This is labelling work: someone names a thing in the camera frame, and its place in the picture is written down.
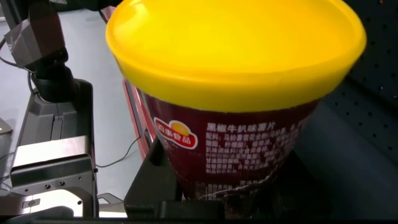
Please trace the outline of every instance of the black pegboard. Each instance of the black pegboard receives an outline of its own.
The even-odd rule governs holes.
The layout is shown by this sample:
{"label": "black pegboard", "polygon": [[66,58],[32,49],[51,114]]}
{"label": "black pegboard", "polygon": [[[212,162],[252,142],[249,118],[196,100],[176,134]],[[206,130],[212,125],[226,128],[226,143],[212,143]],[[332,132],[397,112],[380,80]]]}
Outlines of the black pegboard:
{"label": "black pegboard", "polygon": [[368,44],[325,102],[398,164],[398,0],[345,2],[361,18]]}
{"label": "black pegboard", "polygon": [[345,0],[361,18],[368,44],[348,78],[398,111],[398,0]]}
{"label": "black pegboard", "polygon": [[398,164],[398,117],[348,80],[325,97],[327,104],[360,135]]}

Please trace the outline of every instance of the black cable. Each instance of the black cable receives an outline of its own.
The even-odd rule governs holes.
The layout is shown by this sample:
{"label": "black cable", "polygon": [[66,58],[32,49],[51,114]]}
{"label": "black cable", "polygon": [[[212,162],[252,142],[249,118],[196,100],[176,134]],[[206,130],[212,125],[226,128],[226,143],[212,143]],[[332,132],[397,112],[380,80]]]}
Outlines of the black cable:
{"label": "black cable", "polygon": [[5,154],[4,156],[0,157],[0,160],[4,159],[7,156],[13,155],[15,152],[10,152],[9,154]]}
{"label": "black cable", "polygon": [[1,182],[4,182],[8,178],[10,178],[10,175],[5,175],[4,177],[1,177]]}
{"label": "black cable", "polygon": [[98,12],[99,12],[99,15],[101,16],[102,20],[104,20],[105,24],[107,24],[108,20],[106,19],[104,13],[101,10],[99,10]]}
{"label": "black cable", "polygon": [[[10,156],[10,155],[13,155],[13,154],[15,154],[15,152],[10,152],[9,154],[6,154],[6,155],[0,157],[0,161],[3,160],[4,158],[7,158],[7,157]],[[11,189],[11,186],[10,186],[10,185],[4,183],[4,181],[6,181],[8,178],[10,178],[10,175],[5,175],[4,177],[1,177],[1,178],[0,178],[0,185],[3,184],[3,185],[5,185],[6,187],[8,187],[8,188]]]}
{"label": "black cable", "polygon": [[[6,43],[6,40],[3,38],[3,39],[1,40],[1,42],[0,42],[0,50],[2,49],[2,47],[4,46],[5,43]],[[9,61],[7,61],[6,59],[2,58],[1,56],[0,56],[0,60],[1,60],[2,62],[4,62],[4,63],[8,64],[8,65],[11,65],[11,66],[16,67],[16,68],[20,68],[20,67],[18,67],[18,65],[17,65],[16,63],[14,63],[14,62],[9,62]],[[21,68],[21,69],[27,70],[27,71],[30,72],[30,73],[35,73],[35,72],[33,72],[33,71],[30,71],[30,70],[27,69],[27,68]]]}
{"label": "black cable", "polygon": [[27,72],[27,85],[29,86],[29,90],[30,90],[30,93],[32,95],[37,94],[37,91],[33,90],[33,87],[32,87],[32,73],[29,72],[29,71]]}
{"label": "black cable", "polygon": [[3,184],[4,186],[8,187],[10,190],[12,189],[12,187],[4,182],[1,182],[1,184]]}
{"label": "black cable", "polygon": [[[5,43],[6,43],[6,40],[3,38],[1,40],[1,42],[0,42],[0,50],[2,49],[2,47],[4,46]],[[0,60],[3,61],[4,63],[8,64],[8,65],[11,65],[13,67],[17,67],[18,68],[18,65],[16,63],[9,62],[6,59],[3,59],[1,56],[0,56]]]}
{"label": "black cable", "polygon": [[111,166],[111,165],[114,165],[114,164],[117,164],[118,162],[121,162],[121,161],[123,161],[126,157],[127,157],[127,155],[129,154],[129,152],[130,152],[130,150],[131,150],[131,147],[134,145],[134,143],[136,143],[136,141],[138,141],[138,139],[140,138],[141,136],[138,136],[138,138],[136,138],[136,140],[134,140],[132,143],[131,143],[131,145],[129,146],[129,149],[127,150],[127,152],[126,152],[126,154],[122,157],[122,158],[120,158],[120,159],[118,159],[118,160],[116,160],[116,161],[114,161],[114,162],[112,162],[112,163],[110,163],[110,164],[107,164],[107,165],[103,165],[103,166],[101,166],[101,165],[98,165],[98,164],[95,164],[97,167],[99,167],[99,168],[105,168],[105,167],[109,167],[109,166]]}

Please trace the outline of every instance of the yellow lid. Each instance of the yellow lid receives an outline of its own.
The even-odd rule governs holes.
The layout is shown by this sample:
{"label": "yellow lid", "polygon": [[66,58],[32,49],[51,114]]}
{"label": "yellow lid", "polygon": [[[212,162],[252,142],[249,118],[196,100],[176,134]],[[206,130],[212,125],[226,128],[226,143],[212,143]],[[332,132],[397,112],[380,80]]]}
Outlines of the yellow lid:
{"label": "yellow lid", "polygon": [[248,112],[331,92],[366,34],[341,0],[124,0],[106,40],[124,76],[147,94]]}

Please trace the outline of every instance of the red and yellow logo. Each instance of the red and yellow logo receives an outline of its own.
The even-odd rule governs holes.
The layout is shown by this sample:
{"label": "red and yellow logo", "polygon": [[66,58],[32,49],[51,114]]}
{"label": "red and yellow logo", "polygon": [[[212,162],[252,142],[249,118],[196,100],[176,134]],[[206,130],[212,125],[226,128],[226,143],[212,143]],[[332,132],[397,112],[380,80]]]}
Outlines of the red and yellow logo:
{"label": "red and yellow logo", "polygon": [[168,124],[159,118],[154,118],[155,126],[159,133],[166,139],[178,144],[185,149],[194,149],[198,144],[198,137],[180,121],[170,121]]}

